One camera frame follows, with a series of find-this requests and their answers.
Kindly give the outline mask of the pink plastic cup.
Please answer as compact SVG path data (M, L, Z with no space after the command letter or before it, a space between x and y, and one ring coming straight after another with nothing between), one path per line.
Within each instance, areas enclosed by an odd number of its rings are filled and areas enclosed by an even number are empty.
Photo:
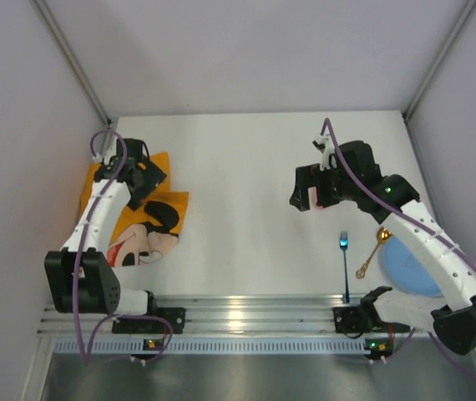
M316 187L312 187L312 188L309 190L309 197L310 197L311 206L314 207L314 208L318 208L318 205L317 205L317 190L316 190Z

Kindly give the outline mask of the orange Mickey Mouse placemat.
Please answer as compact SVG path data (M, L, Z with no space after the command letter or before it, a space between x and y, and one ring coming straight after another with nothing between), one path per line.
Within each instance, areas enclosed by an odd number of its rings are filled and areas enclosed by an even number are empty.
M166 174L155 191L132 211L125 207L114 227L107 250L111 267L141 266L165 256L177 244L185 221L189 194L172 191L170 157L166 152L151 156Z

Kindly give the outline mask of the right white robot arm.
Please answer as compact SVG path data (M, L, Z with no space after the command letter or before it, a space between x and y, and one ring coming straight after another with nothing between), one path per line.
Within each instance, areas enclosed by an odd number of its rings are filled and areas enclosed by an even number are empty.
M299 211L353 201L388 229L421 263L439 287L438 298L410 295L391 287L369 292L359 312L369 327L399 323L434 334L448 350L465 355L476 348L476 269L430 216L418 192L400 175L383 175L369 144L356 140L334 146L315 140L322 160L296 168L289 200Z

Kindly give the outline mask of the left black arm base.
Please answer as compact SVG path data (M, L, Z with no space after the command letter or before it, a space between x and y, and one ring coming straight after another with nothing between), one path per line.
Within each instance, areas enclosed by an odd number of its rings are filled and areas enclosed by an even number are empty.
M183 307L160 307L155 318L119 318L113 323L113 334L181 334L185 327L186 309Z

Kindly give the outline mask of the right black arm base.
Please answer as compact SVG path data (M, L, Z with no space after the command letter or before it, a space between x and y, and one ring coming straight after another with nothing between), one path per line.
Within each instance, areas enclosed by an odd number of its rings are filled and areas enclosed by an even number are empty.
M401 323L379 322L369 317L361 307L334 307L332 309L335 331L350 336L371 333L409 333L411 328Z

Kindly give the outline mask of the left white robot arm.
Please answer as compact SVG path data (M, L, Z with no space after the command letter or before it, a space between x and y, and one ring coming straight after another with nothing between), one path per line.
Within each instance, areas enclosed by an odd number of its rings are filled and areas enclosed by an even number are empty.
M101 162L73 233L59 251L45 256L53 304L58 312L143 316L150 294L122 287L106 253L121 212L135 211L166 178L144 141L116 141L116 154Z

